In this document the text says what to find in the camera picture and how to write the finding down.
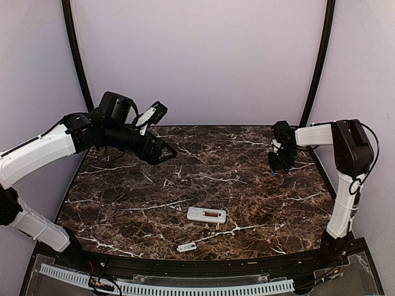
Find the white remote control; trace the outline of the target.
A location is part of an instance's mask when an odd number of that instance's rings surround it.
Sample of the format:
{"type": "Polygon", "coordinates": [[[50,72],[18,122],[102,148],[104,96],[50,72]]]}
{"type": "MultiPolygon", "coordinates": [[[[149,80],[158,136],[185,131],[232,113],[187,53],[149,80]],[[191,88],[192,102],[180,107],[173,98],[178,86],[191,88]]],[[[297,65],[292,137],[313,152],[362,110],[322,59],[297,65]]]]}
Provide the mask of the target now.
{"type": "Polygon", "coordinates": [[[226,218],[227,213],[224,210],[189,207],[187,212],[187,219],[190,221],[223,224],[226,218]]]}

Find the white battery compartment cover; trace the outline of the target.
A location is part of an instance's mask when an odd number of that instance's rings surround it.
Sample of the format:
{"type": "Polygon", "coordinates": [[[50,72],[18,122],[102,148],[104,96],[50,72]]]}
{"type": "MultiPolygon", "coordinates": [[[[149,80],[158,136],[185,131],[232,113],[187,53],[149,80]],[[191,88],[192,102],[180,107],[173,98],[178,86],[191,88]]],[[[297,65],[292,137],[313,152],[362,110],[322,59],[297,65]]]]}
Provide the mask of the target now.
{"type": "Polygon", "coordinates": [[[187,252],[190,250],[196,250],[197,246],[194,242],[190,242],[188,244],[182,244],[177,246],[177,250],[179,252],[187,252]]]}

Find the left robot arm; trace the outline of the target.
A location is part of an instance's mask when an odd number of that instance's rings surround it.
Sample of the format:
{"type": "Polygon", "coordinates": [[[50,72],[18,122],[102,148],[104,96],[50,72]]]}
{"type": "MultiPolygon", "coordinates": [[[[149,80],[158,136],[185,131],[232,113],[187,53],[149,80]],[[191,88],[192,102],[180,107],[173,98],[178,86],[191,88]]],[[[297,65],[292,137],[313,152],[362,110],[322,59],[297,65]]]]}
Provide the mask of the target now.
{"type": "Polygon", "coordinates": [[[150,165],[175,158],[176,150],[148,130],[161,121],[167,113],[166,106],[157,101],[127,123],[130,110],[138,111],[132,99],[107,91],[92,111],[66,115],[45,133],[1,152],[1,225],[14,227],[63,253],[63,259],[72,268],[83,268],[87,256],[78,248],[79,242],[63,227],[31,209],[13,186],[52,162],[92,147],[131,152],[150,165]]]}

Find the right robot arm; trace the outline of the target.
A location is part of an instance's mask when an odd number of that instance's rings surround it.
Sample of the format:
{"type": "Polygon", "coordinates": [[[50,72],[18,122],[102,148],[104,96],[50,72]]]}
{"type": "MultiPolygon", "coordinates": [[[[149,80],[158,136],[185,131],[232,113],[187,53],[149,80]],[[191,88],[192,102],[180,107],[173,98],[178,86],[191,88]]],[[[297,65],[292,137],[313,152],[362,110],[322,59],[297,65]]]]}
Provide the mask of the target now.
{"type": "Polygon", "coordinates": [[[380,143],[376,142],[374,152],[365,132],[369,129],[359,120],[338,120],[303,128],[292,128],[283,120],[271,127],[273,150],[268,153],[268,162],[273,175],[277,170],[290,170],[297,151],[303,147],[310,150],[318,146],[333,147],[339,181],[324,235],[334,241],[345,238],[351,231],[360,192],[378,160],[380,143]]]}

